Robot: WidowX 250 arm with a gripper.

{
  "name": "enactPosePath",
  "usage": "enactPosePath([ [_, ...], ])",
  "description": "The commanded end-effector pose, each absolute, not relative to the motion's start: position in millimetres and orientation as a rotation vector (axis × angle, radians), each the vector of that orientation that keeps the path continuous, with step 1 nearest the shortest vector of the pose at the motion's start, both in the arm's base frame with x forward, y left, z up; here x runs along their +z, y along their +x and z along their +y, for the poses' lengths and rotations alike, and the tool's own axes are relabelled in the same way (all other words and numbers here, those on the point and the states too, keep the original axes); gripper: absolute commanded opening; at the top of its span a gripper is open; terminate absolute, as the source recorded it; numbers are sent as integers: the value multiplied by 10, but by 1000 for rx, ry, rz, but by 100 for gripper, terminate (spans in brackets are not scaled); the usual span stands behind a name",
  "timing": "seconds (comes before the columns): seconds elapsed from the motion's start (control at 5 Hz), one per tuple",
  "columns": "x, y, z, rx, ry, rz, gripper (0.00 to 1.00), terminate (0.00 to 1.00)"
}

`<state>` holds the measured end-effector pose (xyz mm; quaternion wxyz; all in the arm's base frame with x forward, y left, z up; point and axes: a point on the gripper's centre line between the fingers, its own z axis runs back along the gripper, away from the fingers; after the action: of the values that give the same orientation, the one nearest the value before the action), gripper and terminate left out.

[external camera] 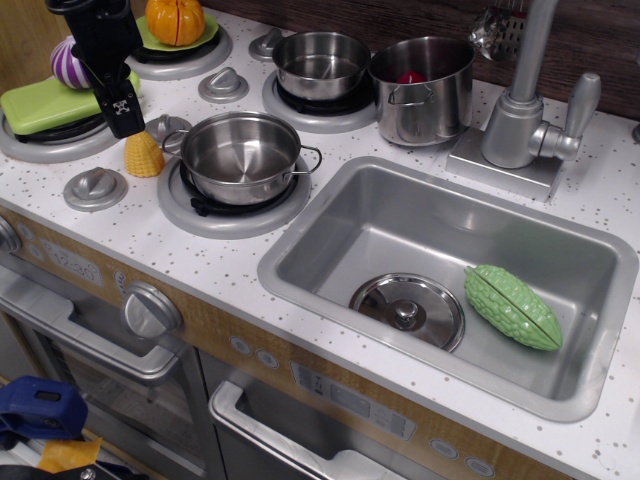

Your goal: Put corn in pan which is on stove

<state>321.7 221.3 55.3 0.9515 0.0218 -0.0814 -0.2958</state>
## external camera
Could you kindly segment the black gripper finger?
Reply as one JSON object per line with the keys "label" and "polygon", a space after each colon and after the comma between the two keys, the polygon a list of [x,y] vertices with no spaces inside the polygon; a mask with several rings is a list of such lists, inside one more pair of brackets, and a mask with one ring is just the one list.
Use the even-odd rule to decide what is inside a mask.
{"label": "black gripper finger", "polygon": [[95,87],[94,95],[116,139],[124,139],[145,130],[139,100],[129,79]]}

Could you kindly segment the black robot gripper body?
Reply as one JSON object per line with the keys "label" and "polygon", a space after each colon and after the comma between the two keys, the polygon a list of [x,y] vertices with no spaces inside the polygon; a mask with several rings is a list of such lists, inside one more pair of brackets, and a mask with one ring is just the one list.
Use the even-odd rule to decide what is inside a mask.
{"label": "black robot gripper body", "polygon": [[45,5],[64,17],[97,95],[123,95],[131,89],[126,60],[143,40],[130,1],[46,1]]}

